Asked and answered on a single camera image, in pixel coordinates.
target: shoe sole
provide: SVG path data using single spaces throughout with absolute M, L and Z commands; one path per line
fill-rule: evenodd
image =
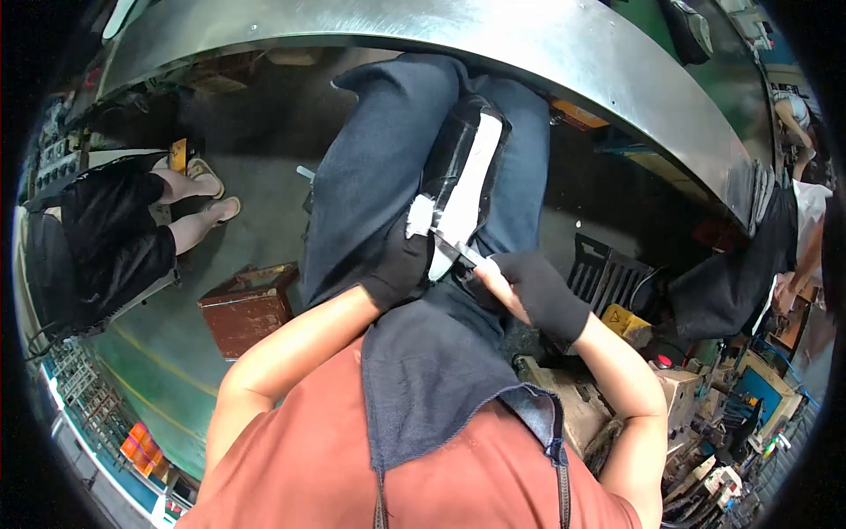
M 491 114 L 480 113 L 470 154 L 437 225 L 447 240 L 460 240 L 467 244 L 478 229 L 481 191 L 502 132 L 502 121 Z M 429 280 L 437 281 L 443 277 L 457 258 L 458 254 L 450 246 L 437 244 L 429 266 Z

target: wooden box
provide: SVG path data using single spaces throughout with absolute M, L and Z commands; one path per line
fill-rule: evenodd
M 297 279 L 296 262 L 261 270 L 248 266 L 197 301 L 223 358 L 238 360 L 294 317 L 285 292 Z

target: slipper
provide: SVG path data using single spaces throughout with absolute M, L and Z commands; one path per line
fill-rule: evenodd
M 214 174 L 212 168 L 210 168 L 209 164 L 202 158 L 191 158 L 188 161 L 188 166 L 185 168 L 185 172 L 188 174 L 188 178 L 190 179 L 196 179 L 201 174 L 210 174 L 220 184 L 220 191 L 211 198 L 212 200 L 218 200 L 223 197 L 224 193 L 226 193 L 226 186 L 223 185 L 223 180 L 219 179 L 217 175 Z
M 235 218 L 239 213 L 241 213 L 241 200 L 237 196 L 230 196 L 228 199 L 222 200 L 222 201 L 210 201 L 208 204 L 203 206 L 202 211 L 208 211 L 215 204 L 220 204 L 220 203 L 225 202 L 225 201 L 235 201 L 238 204 L 238 208 L 235 209 L 235 213 L 233 213 L 232 215 L 229 215 L 228 217 L 224 217 L 224 218 L 218 220 L 217 222 L 215 222 L 215 226 L 220 226 L 221 224 L 227 222 L 228 220 L 230 220 L 232 218 Z

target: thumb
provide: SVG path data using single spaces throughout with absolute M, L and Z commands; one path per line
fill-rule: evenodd
M 523 304 L 520 303 L 519 297 L 514 292 L 514 288 L 508 283 L 508 280 L 500 272 L 499 266 L 490 257 L 476 267 L 473 272 L 491 291 L 491 294 L 495 295 L 508 308 L 509 312 L 523 323 L 531 325 L 529 315 L 526 314 Z

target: knife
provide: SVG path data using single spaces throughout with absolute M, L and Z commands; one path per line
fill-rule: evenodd
M 459 254 L 464 256 L 465 259 L 470 261 L 470 263 L 474 267 L 480 266 L 482 263 L 486 262 L 487 259 L 479 255 L 478 252 L 467 246 L 465 243 L 461 242 L 460 240 L 448 240 L 446 235 L 440 229 L 431 226 L 429 230 L 435 234 L 435 236 L 443 242 L 444 245 L 449 246 L 453 250 L 457 251 Z

